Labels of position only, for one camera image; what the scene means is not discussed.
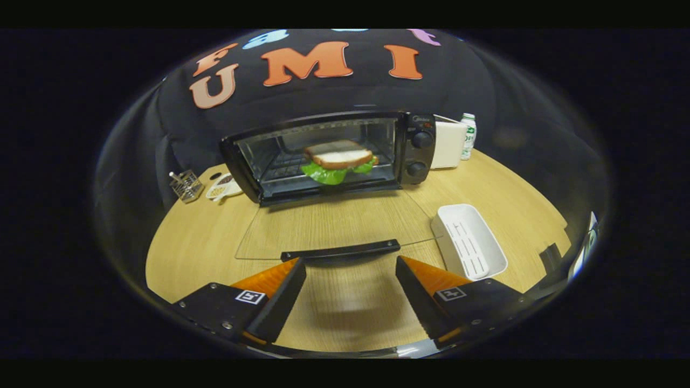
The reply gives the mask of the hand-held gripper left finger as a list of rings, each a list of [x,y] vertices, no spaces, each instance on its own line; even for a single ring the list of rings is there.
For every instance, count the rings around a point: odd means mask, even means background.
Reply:
[[[202,286],[171,306],[227,341],[271,344],[291,314],[306,275],[304,260],[295,258],[232,285]]]

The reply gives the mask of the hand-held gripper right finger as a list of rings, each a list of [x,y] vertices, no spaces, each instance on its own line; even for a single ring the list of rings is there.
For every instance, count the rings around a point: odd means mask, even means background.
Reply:
[[[472,281],[403,255],[395,276],[428,337],[439,347],[476,344],[518,322],[532,298],[491,278]]]

